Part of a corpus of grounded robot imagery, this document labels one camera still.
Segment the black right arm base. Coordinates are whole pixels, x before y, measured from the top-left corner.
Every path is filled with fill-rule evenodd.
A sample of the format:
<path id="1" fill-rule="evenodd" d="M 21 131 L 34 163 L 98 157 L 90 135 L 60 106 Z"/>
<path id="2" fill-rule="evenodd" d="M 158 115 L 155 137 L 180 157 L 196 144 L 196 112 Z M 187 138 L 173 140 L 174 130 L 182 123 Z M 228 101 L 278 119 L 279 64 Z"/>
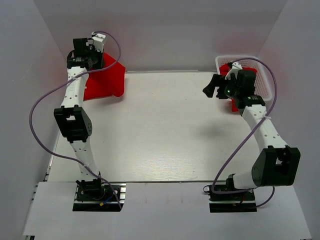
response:
<path id="1" fill-rule="evenodd" d="M 210 213 L 254 213 L 257 212 L 256 199 L 253 192 L 236 194 L 216 194 L 210 185 L 203 187 L 209 196 Z"/>

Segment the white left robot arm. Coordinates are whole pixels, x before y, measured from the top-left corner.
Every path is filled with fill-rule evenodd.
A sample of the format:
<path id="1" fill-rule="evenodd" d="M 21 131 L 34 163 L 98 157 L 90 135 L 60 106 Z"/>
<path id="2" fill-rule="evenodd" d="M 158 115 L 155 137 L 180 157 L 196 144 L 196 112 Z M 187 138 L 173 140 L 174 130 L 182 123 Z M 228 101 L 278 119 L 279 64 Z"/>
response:
<path id="1" fill-rule="evenodd" d="M 89 78 L 85 72 L 102 69 L 105 42 L 105 36 L 101 34 L 73 39 L 74 50 L 67 56 L 67 75 L 71 82 L 67 84 L 61 106 L 53 112 L 62 136 L 70 143 L 76 159 L 82 162 L 79 165 L 79 181 L 92 181 L 95 178 L 86 167 L 94 174 L 99 174 L 90 144 L 93 125 L 83 108 L 83 102 Z"/>

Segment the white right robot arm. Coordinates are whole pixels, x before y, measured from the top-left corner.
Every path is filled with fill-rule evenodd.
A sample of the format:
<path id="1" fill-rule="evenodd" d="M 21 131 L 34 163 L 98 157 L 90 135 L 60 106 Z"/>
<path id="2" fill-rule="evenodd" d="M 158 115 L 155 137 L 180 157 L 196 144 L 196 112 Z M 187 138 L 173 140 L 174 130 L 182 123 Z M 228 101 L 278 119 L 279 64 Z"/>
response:
<path id="1" fill-rule="evenodd" d="M 227 76 L 214 74 L 203 93 L 212 98 L 231 99 L 242 118 L 249 125 L 259 147 L 259 156 L 253 166 L 243 173 L 231 174 L 226 180 L 225 190 L 216 194 L 226 194 L 236 200 L 244 192 L 259 187 L 293 185 L 301 153 L 290 147 L 278 134 L 266 108 L 263 98 L 255 94 L 256 74 L 251 70 L 231 70 Z"/>

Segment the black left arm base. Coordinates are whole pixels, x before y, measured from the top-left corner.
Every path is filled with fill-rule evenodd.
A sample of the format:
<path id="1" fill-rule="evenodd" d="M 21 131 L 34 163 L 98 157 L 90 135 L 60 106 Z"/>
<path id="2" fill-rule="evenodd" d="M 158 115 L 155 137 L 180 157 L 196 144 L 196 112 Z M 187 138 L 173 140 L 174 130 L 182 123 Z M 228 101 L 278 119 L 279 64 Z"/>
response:
<path id="1" fill-rule="evenodd" d="M 100 179 L 77 180 L 74 212 L 120 212 L 125 203 L 126 184 L 109 186 Z"/>

